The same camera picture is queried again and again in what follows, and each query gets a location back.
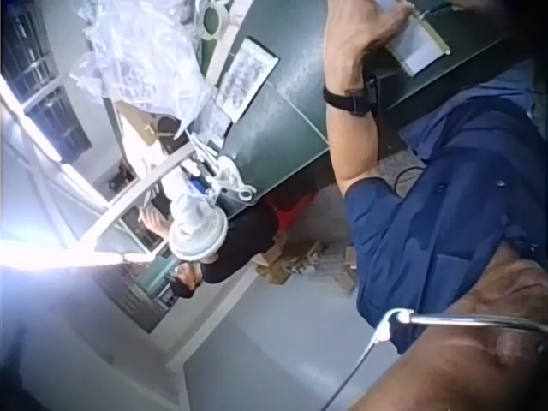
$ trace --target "plastic bag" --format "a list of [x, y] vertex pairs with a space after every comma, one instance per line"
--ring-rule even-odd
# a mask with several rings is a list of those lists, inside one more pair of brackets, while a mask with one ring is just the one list
[[79, 15], [93, 51], [71, 77], [96, 99], [121, 99], [186, 127], [211, 93], [196, 58], [194, 1], [86, 0]]

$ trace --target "desk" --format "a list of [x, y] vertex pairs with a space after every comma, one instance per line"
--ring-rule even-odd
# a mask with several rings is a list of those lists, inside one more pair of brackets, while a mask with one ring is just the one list
[[[421, 11], [440, 4], [433, 0], [415, 3]], [[235, 160], [244, 181], [258, 189], [256, 199], [328, 149], [321, 98], [326, 11], [326, 2], [319, 0], [256, 0], [232, 47], [231, 56], [250, 37], [280, 57], [247, 113], [230, 130], [223, 148], [223, 154]], [[452, 52], [414, 78], [399, 70], [383, 81], [384, 116], [396, 129], [441, 105], [467, 84], [488, 80], [522, 58], [503, 41], [504, 33], [479, 15], [445, 10], [426, 19]], [[485, 53], [497, 48], [504, 49], [498, 53], [501, 58]], [[211, 44], [204, 48], [204, 67], [212, 49]], [[231, 61], [229, 57], [224, 70]], [[442, 78], [450, 81], [438, 81]], [[401, 141], [381, 141], [381, 157], [402, 148]], [[229, 214], [242, 208], [234, 205]]]

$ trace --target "bright light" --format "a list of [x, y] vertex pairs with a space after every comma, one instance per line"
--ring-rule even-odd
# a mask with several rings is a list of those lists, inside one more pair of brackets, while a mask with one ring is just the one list
[[80, 189], [89, 195], [90, 199], [93, 200], [93, 202], [98, 206], [109, 208], [109, 202], [103, 197], [103, 195], [97, 191], [95, 187], [82, 176], [82, 174], [76, 171], [72, 165], [61, 164], [61, 169], [68, 177], [68, 183], [73, 182], [76, 186], [75, 188]]
[[[25, 115], [21, 103], [17, 101], [17, 97], [11, 92], [6, 80], [2, 76], [0, 76], [0, 93], [9, 109], [19, 117], [21, 128], [28, 134], [34, 144], [36, 144], [51, 161], [61, 163], [61, 155], [40, 131], [36, 123]], [[109, 202], [84, 177], [82, 177], [74, 167], [68, 164], [62, 164], [61, 168], [69, 177], [69, 182], [72, 182], [76, 186], [75, 188], [80, 189], [85, 194], [89, 195], [90, 199], [98, 206], [108, 208]]]
[[52, 146], [48, 139], [45, 138], [39, 128], [36, 127], [36, 124], [30, 118], [25, 116], [21, 103], [17, 101], [17, 98], [11, 92], [3, 77], [0, 76], [0, 78], [2, 79], [0, 80], [0, 93], [2, 94], [3, 100], [8, 108], [19, 117], [19, 120], [21, 121], [21, 128], [23, 128], [28, 136], [34, 141], [34, 144], [40, 147], [40, 149], [51, 159], [51, 161], [59, 163], [61, 161], [61, 156], [55, 147]]
[[129, 263], [150, 263], [152, 254], [100, 253], [82, 249], [43, 247], [16, 241], [0, 240], [0, 266], [22, 271], [62, 268], [98, 267]]
[[152, 253], [147, 254], [138, 254], [138, 253], [128, 253], [123, 255], [123, 259], [129, 263], [135, 264], [145, 264], [151, 263], [156, 258], [156, 255]]

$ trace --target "paper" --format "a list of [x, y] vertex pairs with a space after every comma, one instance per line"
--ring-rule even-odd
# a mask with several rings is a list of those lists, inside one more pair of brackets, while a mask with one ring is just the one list
[[215, 104], [212, 98], [207, 100], [189, 129], [197, 135], [208, 133], [223, 139], [231, 124], [230, 117]]
[[238, 122], [278, 60], [251, 39], [243, 40], [216, 99], [232, 122]]
[[[395, 0], [376, 1], [385, 11], [396, 6]], [[416, 16], [410, 17], [403, 32], [393, 39], [388, 47], [411, 76], [417, 75], [441, 56], [450, 53], [443, 40], [432, 28], [427, 27], [429, 26], [425, 21], [419, 21]]]

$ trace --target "wristwatch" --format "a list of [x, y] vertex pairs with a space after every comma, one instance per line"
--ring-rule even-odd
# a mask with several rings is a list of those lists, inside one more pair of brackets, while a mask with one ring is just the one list
[[353, 90], [346, 96], [333, 94], [324, 86], [324, 101], [331, 107], [349, 112], [352, 116], [365, 117], [371, 111], [369, 89]]

